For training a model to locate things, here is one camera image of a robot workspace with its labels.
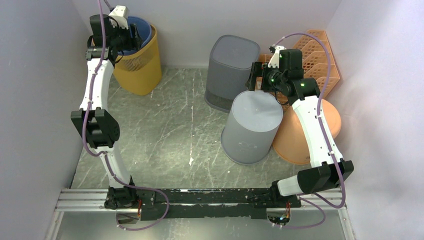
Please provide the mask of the yellow plastic bin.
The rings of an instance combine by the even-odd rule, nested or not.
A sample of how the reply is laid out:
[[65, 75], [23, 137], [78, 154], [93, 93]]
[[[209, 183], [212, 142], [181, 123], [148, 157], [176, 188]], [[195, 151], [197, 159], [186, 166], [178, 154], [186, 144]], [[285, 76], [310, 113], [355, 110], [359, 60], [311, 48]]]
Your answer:
[[90, 18], [93, 34], [87, 41], [86, 60], [97, 67], [99, 61], [109, 60], [114, 67], [113, 75], [125, 90], [140, 96], [150, 93], [162, 78], [157, 32], [153, 25], [151, 40], [142, 49], [131, 55], [117, 51], [117, 28], [111, 18], [104, 18], [102, 29], [98, 15]]

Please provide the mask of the blue plastic bin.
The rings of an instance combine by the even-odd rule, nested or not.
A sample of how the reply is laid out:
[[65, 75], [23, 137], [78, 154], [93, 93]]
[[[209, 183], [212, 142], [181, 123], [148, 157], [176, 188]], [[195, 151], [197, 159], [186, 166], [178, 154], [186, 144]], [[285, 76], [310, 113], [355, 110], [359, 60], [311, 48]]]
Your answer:
[[127, 23], [129, 26], [135, 25], [140, 40], [138, 49], [124, 51], [125, 55], [132, 55], [149, 43], [152, 38], [152, 28], [146, 20], [136, 16], [129, 16], [127, 18]]

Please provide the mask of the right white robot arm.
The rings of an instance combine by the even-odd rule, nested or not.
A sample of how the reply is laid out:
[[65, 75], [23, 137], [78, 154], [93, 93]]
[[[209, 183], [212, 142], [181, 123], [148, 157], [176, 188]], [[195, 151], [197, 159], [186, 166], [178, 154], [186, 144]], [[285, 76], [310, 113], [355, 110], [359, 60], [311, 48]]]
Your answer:
[[289, 196], [315, 194], [344, 186], [344, 181], [354, 171], [353, 162], [344, 160], [338, 150], [322, 108], [317, 81], [304, 77], [303, 55], [299, 49], [272, 46], [269, 62], [253, 62], [246, 87], [254, 91], [261, 77], [261, 90], [281, 93], [287, 97], [302, 127], [310, 155], [311, 167], [297, 175], [274, 181], [270, 202], [282, 207]]

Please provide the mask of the grey mesh waste basket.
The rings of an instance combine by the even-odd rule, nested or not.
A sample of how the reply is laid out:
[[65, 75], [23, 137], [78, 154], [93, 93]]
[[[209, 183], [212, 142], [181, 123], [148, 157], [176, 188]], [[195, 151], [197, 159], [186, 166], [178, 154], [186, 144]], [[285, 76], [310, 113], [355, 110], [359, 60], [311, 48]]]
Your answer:
[[228, 113], [234, 99], [247, 90], [245, 86], [252, 68], [260, 56], [260, 46], [253, 40], [235, 35], [218, 38], [209, 55], [205, 102], [212, 108]]

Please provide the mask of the orange plastic bin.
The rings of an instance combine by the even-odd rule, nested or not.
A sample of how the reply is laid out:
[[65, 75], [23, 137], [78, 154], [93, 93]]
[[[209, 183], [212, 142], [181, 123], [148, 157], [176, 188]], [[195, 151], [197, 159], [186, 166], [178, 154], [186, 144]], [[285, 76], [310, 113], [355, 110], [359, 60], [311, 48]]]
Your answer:
[[[336, 138], [342, 127], [338, 110], [327, 100], [321, 101], [324, 116], [333, 138]], [[272, 142], [277, 154], [284, 160], [298, 165], [310, 163], [310, 153], [299, 118], [290, 106], [283, 114], [281, 124]]]

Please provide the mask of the grey smooth plastic bin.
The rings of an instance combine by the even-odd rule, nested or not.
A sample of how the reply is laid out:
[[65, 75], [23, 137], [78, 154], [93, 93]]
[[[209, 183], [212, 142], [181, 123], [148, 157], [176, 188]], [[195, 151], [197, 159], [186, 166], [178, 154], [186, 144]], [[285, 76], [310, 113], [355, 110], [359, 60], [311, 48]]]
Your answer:
[[259, 163], [269, 154], [282, 119], [282, 106], [273, 95], [260, 90], [240, 93], [220, 136], [224, 153], [241, 165]]

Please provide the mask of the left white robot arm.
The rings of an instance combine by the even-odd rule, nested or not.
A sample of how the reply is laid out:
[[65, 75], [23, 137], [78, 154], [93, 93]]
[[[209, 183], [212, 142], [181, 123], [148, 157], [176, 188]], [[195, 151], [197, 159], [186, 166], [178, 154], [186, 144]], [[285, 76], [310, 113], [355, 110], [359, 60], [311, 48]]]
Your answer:
[[85, 150], [99, 157], [105, 168], [109, 187], [104, 207], [132, 208], [139, 203], [139, 194], [118, 148], [120, 126], [108, 111], [108, 92], [118, 56], [138, 50], [143, 40], [136, 25], [128, 23], [126, 13], [92, 15], [89, 22], [92, 35], [85, 53], [86, 89], [79, 109], [71, 112], [70, 119]]

